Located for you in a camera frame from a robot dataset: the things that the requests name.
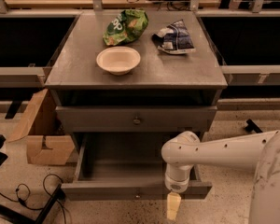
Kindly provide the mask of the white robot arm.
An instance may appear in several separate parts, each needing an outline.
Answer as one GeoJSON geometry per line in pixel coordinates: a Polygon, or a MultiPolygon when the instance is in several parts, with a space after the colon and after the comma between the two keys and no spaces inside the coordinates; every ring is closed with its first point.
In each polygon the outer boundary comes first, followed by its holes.
{"type": "Polygon", "coordinates": [[[254,171],[249,224],[280,224],[280,130],[203,143],[186,131],[167,141],[161,156],[165,186],[175,194],[188,189],[196,164],[254,171]]]}

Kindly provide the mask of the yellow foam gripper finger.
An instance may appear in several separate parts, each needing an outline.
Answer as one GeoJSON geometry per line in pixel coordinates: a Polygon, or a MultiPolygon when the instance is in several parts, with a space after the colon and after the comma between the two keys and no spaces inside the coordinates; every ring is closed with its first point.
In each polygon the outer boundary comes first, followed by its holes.
{"type": "Polygon", "coordinates": [[[167,218],[175,220],[181,204],[181,196],[178,193],[170,192],[167,195],[167,218]]]}

